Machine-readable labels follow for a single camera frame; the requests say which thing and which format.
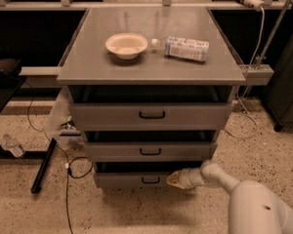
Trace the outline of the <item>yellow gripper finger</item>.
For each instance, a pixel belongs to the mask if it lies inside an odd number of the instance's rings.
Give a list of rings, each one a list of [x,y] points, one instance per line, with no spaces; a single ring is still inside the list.
[[[173,187],[177,187],[177,188],[180,188],[180,189],[186,189],[184,186],[182,186],[178,181],[168,181],[166,180],[166,183],[168,185],[171,185]]]
[[[167,181],[179,181],[182,178],[181,171],[174,171],[166,177]]]

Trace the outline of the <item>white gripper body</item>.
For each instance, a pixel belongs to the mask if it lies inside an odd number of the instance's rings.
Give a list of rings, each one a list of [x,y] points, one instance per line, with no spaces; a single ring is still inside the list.
[[[206,184],[206,179],[199,168],[182,169],[179,175],[179,183],[184,189],[192,189]]]

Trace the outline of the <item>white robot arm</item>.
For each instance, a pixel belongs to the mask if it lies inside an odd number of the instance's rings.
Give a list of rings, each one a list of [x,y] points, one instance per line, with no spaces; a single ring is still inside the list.
[[[222,187],[230,195],[229,234],[293,234],[293,209],[281,198],[258,181],[227,174],[211,160],[175,171],[166,182],[181,189]]]

